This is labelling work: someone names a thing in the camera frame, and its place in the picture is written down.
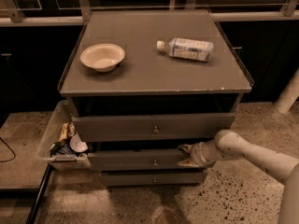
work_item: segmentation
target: bottle cap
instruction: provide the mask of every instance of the bottle cap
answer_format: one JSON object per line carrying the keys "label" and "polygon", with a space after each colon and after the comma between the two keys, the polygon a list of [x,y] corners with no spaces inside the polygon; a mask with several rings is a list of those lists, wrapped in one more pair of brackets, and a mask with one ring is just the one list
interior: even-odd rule
{"label": "bottle cap", "polygon": [[157,42],[157,50],[165,51],[165,43],[163,41],[158,41]]}

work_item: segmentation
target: white bowl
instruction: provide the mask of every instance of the white bowl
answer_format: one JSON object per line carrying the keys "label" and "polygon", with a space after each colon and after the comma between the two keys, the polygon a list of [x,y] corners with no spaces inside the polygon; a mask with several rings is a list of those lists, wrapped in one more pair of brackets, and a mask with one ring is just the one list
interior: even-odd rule
{"label": "white bowl", "polygon": [[124,50],[114,44],[97,44],[83,50],[82,63],[97,72],[113,70],[124,58]]}

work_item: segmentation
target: white pole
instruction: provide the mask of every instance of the white pole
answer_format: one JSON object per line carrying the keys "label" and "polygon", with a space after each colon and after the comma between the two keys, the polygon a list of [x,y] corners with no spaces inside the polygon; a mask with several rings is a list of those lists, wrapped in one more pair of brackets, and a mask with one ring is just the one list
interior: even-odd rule
{"label": "white pole", "polygon": [[287,113],[299,97],[299,69],[295,72],[285,90],[274,103],[275,109],[282,114]]}

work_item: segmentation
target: cabinet door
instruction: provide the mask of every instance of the cabinet door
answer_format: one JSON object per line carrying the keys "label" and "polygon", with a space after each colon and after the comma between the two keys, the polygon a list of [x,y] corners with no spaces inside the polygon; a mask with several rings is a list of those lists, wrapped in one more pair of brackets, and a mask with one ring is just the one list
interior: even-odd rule
{"label": "cabinet door", "polygon": [[232,46],[242,48],[237,53],[255,82],[251,93],[245,94],[242,101],[271,101],[269,89],[272,83],[279,83],[279,79],[270,71],[286,65],[278,64],[277,58],[288,51],[284,44],[291,38],[288,34],[292,22],[233,21],[222,22],[221,27]]}
{"label": "cabinet door", "polygon": [[35,97],[16,70],[12,57],[0,57],[0,93],[0,111],[9,113],[37,108]]}
{"label": "cabinet door", "polygon": [[57,90],[81,26],[1,27],[3,104],[9,112],[53,110],[62,100]]}

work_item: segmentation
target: plastic bottle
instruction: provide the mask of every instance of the plastic bottle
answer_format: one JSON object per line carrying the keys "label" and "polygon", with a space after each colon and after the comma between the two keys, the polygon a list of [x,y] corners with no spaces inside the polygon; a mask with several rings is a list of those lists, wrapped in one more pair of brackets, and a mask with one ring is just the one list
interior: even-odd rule
{"label": "plastic bottle", "polygon": [[211,42],[172,38],[168,42],[158,41],[157,50],[166,52],[170,57],[209,62],[214,45]]}

